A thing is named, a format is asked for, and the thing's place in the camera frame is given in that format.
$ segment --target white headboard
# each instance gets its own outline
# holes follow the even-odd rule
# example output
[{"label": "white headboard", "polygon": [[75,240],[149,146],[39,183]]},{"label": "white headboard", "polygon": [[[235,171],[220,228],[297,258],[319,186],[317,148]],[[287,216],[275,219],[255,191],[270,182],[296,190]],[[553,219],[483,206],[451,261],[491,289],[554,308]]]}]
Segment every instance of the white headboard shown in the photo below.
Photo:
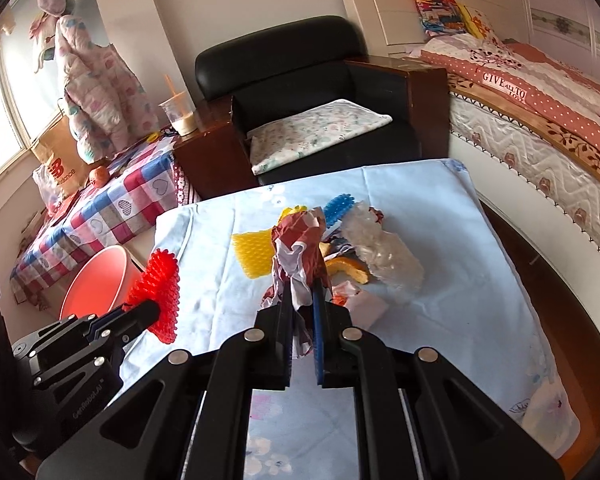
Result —
[{"label": "white headboard", "polygon": [[[414,0],[343,0],[347,15],[365,37],[373,56],[398,57],[426,41]],[[456,0],[481,10],[501,39],[528,42],[523,0]]]}]

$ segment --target plaid tablecloth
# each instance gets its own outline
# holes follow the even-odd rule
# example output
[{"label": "plaid tablecloth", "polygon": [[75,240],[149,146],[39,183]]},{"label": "plaid tablecloth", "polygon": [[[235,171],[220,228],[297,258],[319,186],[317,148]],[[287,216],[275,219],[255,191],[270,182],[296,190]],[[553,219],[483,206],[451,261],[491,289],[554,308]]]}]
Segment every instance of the plaid tablecloth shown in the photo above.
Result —
[{"label": "plaid tablecloth", "polygon": [[44,308],[40,291],[60,280],[104,247],[124,244],[155,225],[169,209],[191,202],[192,192],[174,163],[177,137],[142,142],[109,165],[123,170],[104,188],[82,191],[66,217],[43,228],[11,271],[11,289],[18,303],[29,300]]}]

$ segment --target bed frame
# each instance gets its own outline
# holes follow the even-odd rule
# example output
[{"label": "bed frame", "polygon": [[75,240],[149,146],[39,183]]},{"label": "bed frame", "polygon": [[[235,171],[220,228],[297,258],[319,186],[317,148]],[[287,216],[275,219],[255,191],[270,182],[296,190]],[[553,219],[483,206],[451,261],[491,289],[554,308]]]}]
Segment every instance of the bed frame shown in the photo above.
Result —
[{"label": "bed frame", "polygon": [[[425,36],[413,0],[343,0],[369,54],[403,57]],[[500,38],[528,42],[525,0],[457,0],[488,15]],[[600,332],[600,249],[553,200],[507,164],[454,134],[450,156],[462,161],[481,200],[549,262]]]}]

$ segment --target silver bolt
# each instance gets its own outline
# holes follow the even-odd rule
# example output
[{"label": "silver bolt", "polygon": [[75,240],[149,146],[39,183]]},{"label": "silver bolt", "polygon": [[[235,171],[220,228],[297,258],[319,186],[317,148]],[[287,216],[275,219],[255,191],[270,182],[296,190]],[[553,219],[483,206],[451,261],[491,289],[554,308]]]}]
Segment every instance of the silver bolt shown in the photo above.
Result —
[{"label": "silver bolt", "polygon": [[250,328],[244,333],[244,338],[250,343],[262,341],[264,339],[264,332],[259,328]]},{"label": "silver bolt", "polygon": [[438,352],[429,347],[421,348],[418,350],[418,359],[426,363],[434,363],[438,360]]},{"label": "silver bolt", "polygon": [[189,360],[189,354],[185,350],[174,350],[167,359],[172,365],[181,365]]},{"label": "silver bolt", "polygon": [[350,326],[342,331],[342,337],[347,341],[357,341],[362,338],[362,330],[354,326]]}]

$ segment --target colorful pillow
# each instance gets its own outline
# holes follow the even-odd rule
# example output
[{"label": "colorful pillow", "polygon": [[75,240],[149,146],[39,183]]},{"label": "colorful pillow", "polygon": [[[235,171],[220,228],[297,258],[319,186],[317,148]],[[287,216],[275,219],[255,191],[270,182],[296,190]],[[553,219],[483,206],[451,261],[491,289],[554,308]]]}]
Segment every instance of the colorful pillow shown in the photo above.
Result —
[{"label": "colorful pillow", "polygon": [[455,0],[415,1],[424,32],[430,38],[466,32]]},{"label": "colorful pillow", "polygon": [[479,40],[487,40],[490,43],[499,46],[500,48],[504,48],[504,44],[493,31],[493,27],[491,27],[489,19],[482,12],[480,12],[480,10],[461,4],[458,4],[458,8],[460,9],[464,26],[469,34],[471,34],[474,38],[478,38]]}]

